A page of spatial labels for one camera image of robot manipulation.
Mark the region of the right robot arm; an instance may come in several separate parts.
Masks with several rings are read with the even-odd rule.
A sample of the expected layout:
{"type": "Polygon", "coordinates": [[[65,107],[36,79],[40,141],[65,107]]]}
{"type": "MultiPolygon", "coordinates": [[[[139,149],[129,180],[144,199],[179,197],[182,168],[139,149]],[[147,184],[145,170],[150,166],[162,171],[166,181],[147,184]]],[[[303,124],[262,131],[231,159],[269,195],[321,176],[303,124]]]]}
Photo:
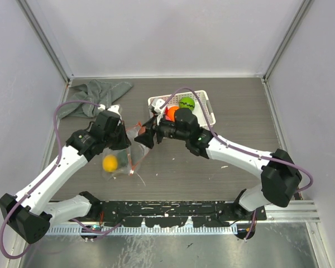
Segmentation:
{"type": "Polygon", "coordinates": [[[226,162],[261,180],[260,185],[242,190],[234,201],[232,210],[241,220],[268,204],[287,207],[302,180],[286,151],[258,151],[231,142],[201,127],[197,117],[187,108],[178,109],[173,121],[154,115],[143,124],[135,141],[152,149],[165,138],[185,141],[193,155],[226,162]]]}

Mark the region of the clear zip top bag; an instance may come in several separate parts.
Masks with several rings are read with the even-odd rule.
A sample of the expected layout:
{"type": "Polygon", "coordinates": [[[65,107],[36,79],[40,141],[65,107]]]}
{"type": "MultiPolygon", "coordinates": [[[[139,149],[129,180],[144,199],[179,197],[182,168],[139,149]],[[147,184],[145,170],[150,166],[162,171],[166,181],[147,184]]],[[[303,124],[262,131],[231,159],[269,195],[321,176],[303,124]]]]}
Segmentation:
{"type": "MultiPolygon", "coordinates": [[[[127,152],[128,156],[128,165],[123,168],[118,168],[116,171],[112,173],[105,172],[102,168],[102,176],[109,180],[111,178],[116,178],[119,175],[133,175],[137,172],[139,169],[143,159],[147,156],[149,153],[149,148],[146,146],[134,141],[134,138],[138,135],[138,132],[140,128],[142,127],[141,122],[138,122],[133,127],[130,127],[126,130],[127,136],[131,141],[131,146],[127,149],[123,149],[127,152]]],[[[115,155],[117,157],[117,154],[122,150],[110,150],[110,149],[104,149],[102,153],[102,160],[107,155],[115,155]]]]}

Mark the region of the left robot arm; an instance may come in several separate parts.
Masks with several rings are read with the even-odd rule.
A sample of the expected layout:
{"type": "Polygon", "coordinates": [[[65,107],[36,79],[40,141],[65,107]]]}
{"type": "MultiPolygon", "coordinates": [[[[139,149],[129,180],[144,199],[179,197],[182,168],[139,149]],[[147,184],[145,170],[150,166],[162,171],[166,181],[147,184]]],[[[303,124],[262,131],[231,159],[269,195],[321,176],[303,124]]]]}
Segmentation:
{"type": "Polygon", "coordinates": [[[122,150],[130,144],[120,106],[101,111],[89,130],[78,130],[70,136],[61,154],[34,181],[15,195],[0,198],[7,224],[28,244],[34,244],[54,225],[80,217],[88,221],[99,219],[102,203],[89,192],[58,203],[50,200],[72,175],[104,149],[122,150]]]}

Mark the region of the yellow lemon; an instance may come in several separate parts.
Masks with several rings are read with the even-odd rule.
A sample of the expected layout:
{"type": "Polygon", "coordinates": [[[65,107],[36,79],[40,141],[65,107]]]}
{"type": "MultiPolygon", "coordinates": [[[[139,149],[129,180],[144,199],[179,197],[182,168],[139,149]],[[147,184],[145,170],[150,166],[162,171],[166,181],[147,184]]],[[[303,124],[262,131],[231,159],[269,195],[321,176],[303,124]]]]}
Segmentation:
{"type": "Polygon", "coordinates": [[[115,155],[107,155],[102,160],[102,168],[105,172],[112,173],[118,169],[118,159],[115,155]]]}

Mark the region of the green avocado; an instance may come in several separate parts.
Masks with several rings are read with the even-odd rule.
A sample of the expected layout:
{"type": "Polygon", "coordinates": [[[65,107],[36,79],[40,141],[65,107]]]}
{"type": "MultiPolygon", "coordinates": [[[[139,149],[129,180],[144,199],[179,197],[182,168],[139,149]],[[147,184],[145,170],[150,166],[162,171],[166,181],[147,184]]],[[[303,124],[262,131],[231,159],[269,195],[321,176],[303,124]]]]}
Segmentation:
{"type": "Polygon", "coordinates": [[[117,154],[117,159],[119,168],[123,168],[128,165],[128,156],[125,150],[122,150],[117,154]]]}

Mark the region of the brown passion fruit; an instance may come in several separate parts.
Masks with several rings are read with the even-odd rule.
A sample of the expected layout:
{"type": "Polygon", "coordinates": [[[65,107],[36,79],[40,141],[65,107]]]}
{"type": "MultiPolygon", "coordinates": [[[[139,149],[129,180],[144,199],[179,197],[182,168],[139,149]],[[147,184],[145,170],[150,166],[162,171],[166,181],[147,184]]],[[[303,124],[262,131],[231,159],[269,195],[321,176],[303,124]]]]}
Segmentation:
{"type": "Polygon", "coordinates": [[[146,131],[146,127],[145,126],[141,127],[139,132],[138,132],[138,135],[140,136],[140,135],[144,134],[145,131],[146,131]]]}

